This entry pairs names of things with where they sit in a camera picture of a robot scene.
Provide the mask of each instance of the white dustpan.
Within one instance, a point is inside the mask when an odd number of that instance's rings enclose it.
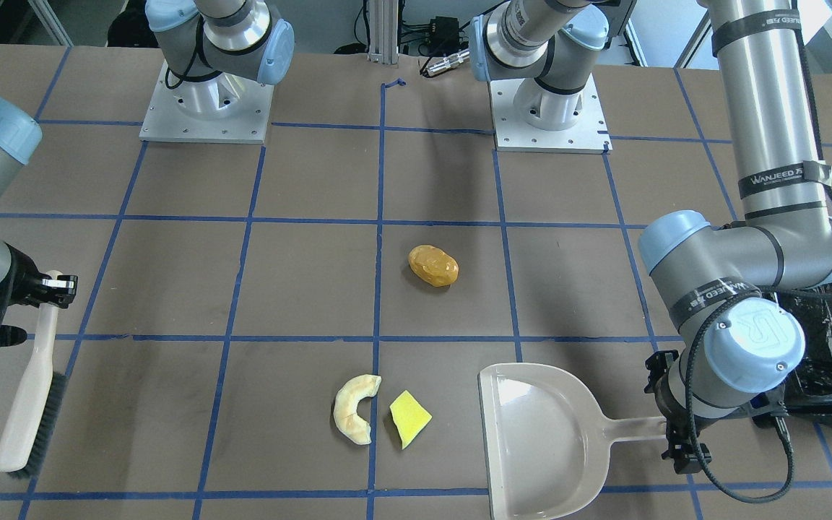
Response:
[[[612,443],[666,438],[666,418],[607,418],[590,389],[555,366],[488,366],[480,394],[493,520],[580,511],[605,484]]]

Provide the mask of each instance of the yellow triangular object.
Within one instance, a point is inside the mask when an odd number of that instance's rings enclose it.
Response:
[[[393,415],[396,431],[400,432],[400,440],[403,441],[404,449],[432,420],[432,415],[426,412],[425,408],[419,402],[416,402],[416,399],[408,391],[403,391],[399,397],[391,402],[390,415]]]

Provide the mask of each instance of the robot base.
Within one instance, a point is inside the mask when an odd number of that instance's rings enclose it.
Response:
[[[490,82],[496,149],[513,152],[567,152],[602,154],[612,150],[602,104],[592,76],[582,90],[585,109],[576,124],[565,131],[544,131],[529,125],[512,103],[524,79],[497,79]]]
[[[263,144],[272,109],[273,85],[229,78],[240,83],[238,101],[228,106],[232,113],[219,118],[195,118],[181,110],[178,99],[165,88],[165,63],[152,91],[149,108],[139,130],[142,141],[156,142],[232,142]]]

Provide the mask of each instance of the dark bristles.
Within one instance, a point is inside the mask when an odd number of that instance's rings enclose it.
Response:
[[[43,406],[43,416],[40,418],[37,437],[34,438],[34,446],[30,449],[27,465],[20,470],[9,472],[10,477],[31,478],[40,474],[40,470],[43,468],[43,457],[47,454],[47,444],[50,443],[50,437],[56,427],[56,416],[60,412],[60,404],[62,404],[63,395],[66,393],[67,381],[69,379],[63,374],[53,372],[50,391],[47,393],[47,404]]]

